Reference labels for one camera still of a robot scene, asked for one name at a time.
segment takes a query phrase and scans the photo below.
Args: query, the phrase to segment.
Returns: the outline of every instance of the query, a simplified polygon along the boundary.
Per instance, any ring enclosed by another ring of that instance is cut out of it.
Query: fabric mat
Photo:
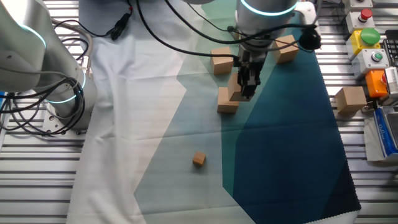
[[[163,1],[141,2],[166,42],[198,52],[222,47],[198,38]],[[203,32],[231,39],[183,2],[172,4]],[[81,0],[80,20],[103,33],[125,7]],[[221,27],[234,8],[227,0],[203,6]],[[229,76],[211,75],[209,58],[160,45],[135,14],[119,40],[95,38],[99,96],[68,224],[306,223],[360,209],[315,54],[277,66],[270,54],[253,100],[236,115],[218,114],[218,87]],[[207,155],[201,169],[192,164],[196,151]]]

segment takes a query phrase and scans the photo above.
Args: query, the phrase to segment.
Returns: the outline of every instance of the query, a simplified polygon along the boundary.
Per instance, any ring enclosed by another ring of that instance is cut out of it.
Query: blue light ring
[[[86,75],[83,74],[83,76],[84,76],[84,79],[83,79],[83,84],[82,84],[82,86],[81,86],[81,89],[84,89],[85,84],[86,84]],[[67,99],[67,100],[63,100],[63,101],[56,101],[56,102],[54,102],[54,101],[47,100],[47,102],[49,102],[49,103],[66,103],[66,102],[71,101],[71,100],[73,100],[73,99],[75,99],[75,98],[76,98],[76,95],[74,95],[73,97],[71,97],[71,98],[69,98],[69,99]]]
[[[246,8],[248,8],[250,11],[252,11],[252,12],[254,12],[256,14],[259,14],[259,15],[263,15],[263,16],[281,16],[281,15],[284,15],[284,14],[286,14],[288,12],[293,11],[296,8],[296,6],[297,6],[297,4],[299,2],[297,1],[292,7],[290,7],[289,9],[286,9],[286,10],[284,10],[282,12],[263,12],[263,11],[260,11],[260,10],[257,10],[255,8],[251,7],[245,0],[241,0],[241,3]]]
[[[47,48],[47,45],[45,44],[44,38],[38,33],[36,32],[36,30],[33,30],[32,28],[30,28],[29,26],[25,25],[25,24],[20,24],[18,23],[18,25],[20,27],[22,27],[24,30],[28,30],[29,32],[33,33],[34,35],[36,35],[44,44],[44,48]]]

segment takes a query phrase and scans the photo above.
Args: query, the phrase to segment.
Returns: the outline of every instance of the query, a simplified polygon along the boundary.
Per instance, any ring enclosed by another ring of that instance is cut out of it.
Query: black cable
[[[12,95],[3,95],[3,96],[1,96],[1,95],[0,95],[0,98],[3,98],[3,99],[13,99],[13,100],[34,98],[34,97],[36,97],[36,96],[40,96],[40,95],[46,94],[46,93],[47,93],[48,91],[50,91],[50,90],[56,89],[56,88],[57,88],[56,86],[59,86],[59,83],[61,83],[61,82],[62,82],[62,83],[65,83],[65,82],[67,82],[68,80],[74,80],[74,78],[64,78],[63,80],[59,81],[59,82],[58,82],[57,84],[55,84],[54,86],[51,86],[50,88],[48,88],[48,89],[46,89],[46,90],[40,91],[40,92],[38,92],[38,93],[31,94],[31,95],[25,95],[25,96],[12,96]]]
[[[63,40],[61,40],[61,42],[64,43],[65,41],[68,41],[68,40],[79,40],[79,41],[81,41],[81,42],[86,44],[86,49],[83,51],[83,53],[76,60],[80,60],[84,55],[86,55],[86,53],[88,51],[88,42],[85,39],[78,38],[78,37],[71,37],[71,38],[63,39]]]
[[[76,80],[72,80],[71,81],[71,85],[75,85],[75,84],[76,84]],[[85,100],[84,100],[83,90],[81,89],[81,86],[79,84],[77,84],[76,88],[74,88],[73,91],[77,95],[77,97],[75,98],[76,102],[75,102],[74,110],[80,110],[81,111],[81,113],[79,114],[79,116],[77,118],[76,118],[76,115],[73,116],[66,125],[64,125],[63,127],[61,127],[60,129],[58,129],[58,130],[56,130],[54,132],[43,131],[43,130],[41,130],[39,128],[36,128],[35,126],[31,125],[29,122],[27,124],[31,128],[35,129],[38,132],[32,132],[32,131],[26,129],[25,127],[23,127],[23,126],[21,128],[24,131],[26,131],[27,133],[29,133],[29,134],[42,135],[42,136],[51,136],[51,135],[56,135],[56,134],[63,134],[65,132],[69,131],[72,127],[74,127],[77,124],[77,122],[79,122],[79,120],[81,120],[81,117],[83,116],[83,113],[84,113],[84,110],[85,110]],[[19,109],[17,103],[15,101],[13,101],[13,103],[14,103],[14,106],[17,109]],[[18,113],[19,113],[19,116],[22,118],[22,120],[27,122],[27,120],[25,119],[24,115],[21,112],[18,112]],[[21,124],[16,119],[14,113],[11,113],[11,115],[14,118],[14,120],[16,121],[16,123],[20,126]]]
[[[205,21],[207,21],[210,25],[212,25],[213,27],[215,27],[216,29],[218,29],[218,30],[221,30],[221,31],[224,31],[224,32],[229,32],[229,30],[224,30],[224,29],[221,29],[221,28],[219,28],[218,26],[216,26],[216,25],[214,25],[214,23],[212,23],[212,22],[210,22],[208,19],[206,19],[203,15],[201,15],[198,11],[196,11],[192,6],[191,6],[191,4],[189,4],[189,3],[187,3],[188,5],[189,5],[189,7],[191,7],[191,9],[196,13],[196,14],[198,14],[198,16],[200,16],[202,19],[204,19]]]
[[[162,39],[160,39],[159,37],[156,36],[156,34],[153,33],[153,31],[149,28],[144,16],[142,15],[142,11],[141,11],[141,6],[139,4],[139,0],[136,1],[137,2],[137,10],[139,13],[139,16],[142,20],[142,23],[144,24],[145,28],[148,30],[148,32],[151,34],[151,36],[153,36],[153,38],[155,38],[157,41],[159,41],[161,44],[165,45],[168,48],[171,48],[175,51],[184,53],[184,54],[189,54],[189,55],[196,55],[196,56],[202,56],[202,57],[232,57],[234,58],[234,61],[238,61],[239,57],[236,55],[230,55],[230,54],[220,54],[220,55],[214,55],[214,54],[205,54],[205,53],[198,53],[198,52],[191,52],[191,51],[187,51],[187,50],[182,50],[179,48],[176,48],[174,46],[171,46],[170,44],[164,42]]]
[[[56,24],[54,26],[54,29],[57,28],[59,25],[66,23],[66,22],[77,22],[81,28],[83,28],[84,30],[86,30],[89,34],[96,36],[96,37],[106,37],[108,35],[111,36],[112,40],[116,40],[123,32],[123,30],[126,28],[127,26],[127,22],[129,21],[131,15],[132,15],[132,5],[130,3],[130,0],[126,0],[127,3],[129,4],[130,8],[130,13],[125,13],[122,18],[120,20],[118,20],[116,22],[116,24],[114,25],[114,27],[112,29],[110,29],[109,31],[107,31],[107,33],[105,34],[95,34],[92,31],[88,30],[85,26],[83,26],[83,24],[77,20],[74,19],[67,19],[65,21],[60,22],[59,24]]]
[[[32,103],[32,104],[29,105],[29,106],[26,106],[26,107],[24,107],[24,108],[19,108],[19,109],[16,109],[16,110],[0,111],[0,114],[21,112],[21,111],[24,111],[24,110],[29,110],[29,109],[33,108],[34,106],[39,105],[39,104],[40,104],[41,102],[43,102],[43,101],[46,99],[46,97],[48,97],[58,86],[64,84],[64,83],[67,82],[67,81],[69,81],[69,79],[72,79],[72,78],[65,78],[65,79],[63,79],[62,81],[58,82],[56,85],[50,87],[50,88],[49,88],[49,91],[46,92],[46,94],[44,94],[44,96],[41,96],[41,97],[39,98],[39,100],[36,101],[35,103]],[[10,93],[7,95],[7,98],[8,98],[8,99],[13,99],[13,100],[16,99],[16,98],[13,98],[13,97],[12,97],[12,94],[10,94]]]
[[[206,19],[203,15],[201,15],[198,11],[196,11],[195,8],[193,8],[193,6],[192,6],[191,4],[189,4],[189,3],[187,3],[187,4],[189,5],[189,7],[190,7],[198,16],[200,16],[202,19],[204,19],[205,21],[207,21],[210,25],[212,25],[212,26],[215,27],[216,29],[218,29],[218,30],[220,30],[220,31],[223,31],[223,32],[234,32],[234,33],[240,34],[240,35],[242,35],[242,36],[244,36],[244,37],[248,37],[248,35],[243,34],[242,32],[240,32],[240,31],[234,29],[234,27],[232,27],[232,26],[229,26],[228,29],[225,29],[225,30],[219,28],[218,26],[214,25],[214,23],[212,23],[212,22],[210,22],[208,19]],[[286,43],[286,42],[283,42],[283,41],[280,41],[280,40],[277,40],[277,39],[271,39],[271,38],[255,38],[255,40],[273,40],[273,41],[280,42],[280,43],[283,43],[283,44],[290,44],[290,43]],[[248,46],[251,46],[251,47],[256,47],[256,48],[264,48],[264,47],[268,47],[268,46],[269,46],[269,45],[254,45],[254,44],[250,44],[250,43],[248,43],[248,42],[245,42],[245,44],[247,44]],[[313,52],[313,50],[312,50],[312,51],[309,51],[309,50],[306,50],[306,49],[304,49],[304,48],[302,48],[302,47],[300,47],[300,46],[295,46],[295,45],[294,45],[294,47],[297,47],[297,48],[299,48],[300,50],[303,50],[304,52],[307,52],[307,53],[312,53],[312,52]]]
[[[4,107],[5,107],[8,103],[11,103],[11,102],[10,102],[10,99],[4,100],[3,105],[2,105],[1,108],[0,108],[0,111],[2,111],[2,110],[4,109]],[[19,124],[18,126],[14,127],[14,128],[7,128],[7,127],[4,126],[4,124],[2,124],[2,122],[0,122],[0,127],[1,127],[1,129],[4,129],[4,130],[6,130],[6,131],[15,131],[15,130],[18,130],[18,129],[20,129],[21,127],[23,127],[23,126],[27,125],[28,123],[30,123],[30,122],[36,117],[37,113],[39,112],[39,109],[40,109],[40,105],[37,105],[36,110],[35,110],[35,113],[34,113],[34,114],[32,115],[32,117],[30,117],[24,124]]]
[[[54,29],[56,29],[58,26],[60,26],[61,24],[66,23],[66,22],[77,22],[77,23],[79,24],[79,26],[81,26],[81,28],[83,28],[83,29],[86,30],[89,34],[91,34],[91,35],[93,35],[93,36],[96,36],[96,37],[106,37],[107,35],[110,35],[111,32],[113,32],[113,30],[115,29],[115,27],[113,27],[112,29],[110,29],[109,31],[107,31],[106,34],[95,34],[95,33],[93,33],[92,31],[88,30],[85,26],[83,26],[83,24],[82,24],[81,22],[79,22],[79,21],[77,21],[77,20],[75,20],[75,19],[67,19],[67,20],[65,20],[65,21],[62,21],[62,22],[56,24],[56,25],[54,26]]]
[[[200,32],[199,30],[197,30],[196,28],[194,28],[187,20],[185,20],[178,12],[177,10],[175,10],[175,8],[171,5],[171,3],[169,2],[169,0],[164,0],[166,2],[166,4],[169,6],[169,8],[174,12],[174,14],[181,19],[181,21],[183,23],[185,23],[187,26],[189,26],[189,28],[191,28],[191,30],[195,31],[197,34],[201,35],[202,37],[211,40],[213,42],[219,43],[219,44],[240,44],[243,42],[247,42],[248,40],[252,40],[255,39],[256,37],[260,37],[262,35],[268,34],[270,32],[274,32],[276,30],[280,30],[280,29],[285,29],[285,28],[289,28],[289,27],[295,27],[295,28],[304,28],[304,29],[315,29],[317,26],[310,24],[310,25],[301,25],[301,24],[284,24],[281,26],[277,26],[277,27],[273,27],[270,29],[266,29],[266,30],[262,30],[260,32],[258,32],[257,34],[254,35],[250,35],[246,38],[243,39],[239,39],[239,40],[218,40],[218,39],[214,39],[202,32]]]

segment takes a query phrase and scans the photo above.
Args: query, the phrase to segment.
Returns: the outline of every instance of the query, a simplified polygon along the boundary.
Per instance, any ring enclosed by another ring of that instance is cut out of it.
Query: emergency stop button
[[[358,17],[359,21],[366,22],[370,17],[373,16],[373,12],[370,9],[363,9],[361,15]]]

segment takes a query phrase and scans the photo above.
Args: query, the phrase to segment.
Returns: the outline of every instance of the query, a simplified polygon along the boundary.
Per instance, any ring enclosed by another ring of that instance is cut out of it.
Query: orange device
[[[366,84],[368,85],[369,96],[371,98],[379,98],[388,93],[387,85],[382,80],[384,75],[384,69],[371,70],[366,74]]]

